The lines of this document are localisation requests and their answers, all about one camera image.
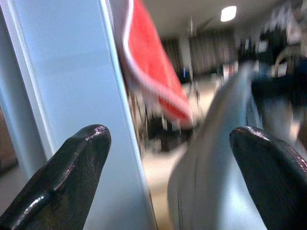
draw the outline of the ceiling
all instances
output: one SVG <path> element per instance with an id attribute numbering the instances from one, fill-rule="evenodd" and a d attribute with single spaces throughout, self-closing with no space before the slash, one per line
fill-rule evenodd
<path id="1" fill-rule="evenodd" d="M 271 10 L 280 0 L 143 0 L 149 10 L 160 36 L 187 33 L 189 18 L 197 27 L 210 18 L 208 28 L 237 25 L 258 20 L 257 15 Z M 220 22 L 221 10 L 236 5 L 236 18 Z"/>

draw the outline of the red towel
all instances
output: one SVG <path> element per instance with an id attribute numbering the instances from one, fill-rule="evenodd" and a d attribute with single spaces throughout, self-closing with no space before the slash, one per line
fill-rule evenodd
<path id="1" fill-rule="evenodd" d="M 113 32 L 123 75 L 154 98 L 167 118 L 182 125 L 191 122 L 188 98 L 165 53 L 155 25 L 141 0 L 110 0 Z"/>

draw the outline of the ceiling light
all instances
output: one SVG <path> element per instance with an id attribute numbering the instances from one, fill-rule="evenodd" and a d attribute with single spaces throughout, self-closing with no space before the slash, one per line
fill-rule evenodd
<path id="1" fill-rule="evenodd" d="M 236 16 L 236 6 L 228 6 L 222 9 L 221 22 L 233 20 Z"/>

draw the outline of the curtain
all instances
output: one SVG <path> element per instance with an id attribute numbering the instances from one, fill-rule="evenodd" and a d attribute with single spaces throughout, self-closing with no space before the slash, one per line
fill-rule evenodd
<path id="1" fill-rule="evenodd" d="M 232 30 L 206 31 L 189 40 L 193 74 L 203 75 L 220 65 L 236 59 L 236 45 Z"/>
<path id="2" fill-rule="evenodd" d="M 179 76 L 183 71 L 182 57 L 178 38 L 162 39 L 163 48 L 171 61 L 176 74 Z"/>

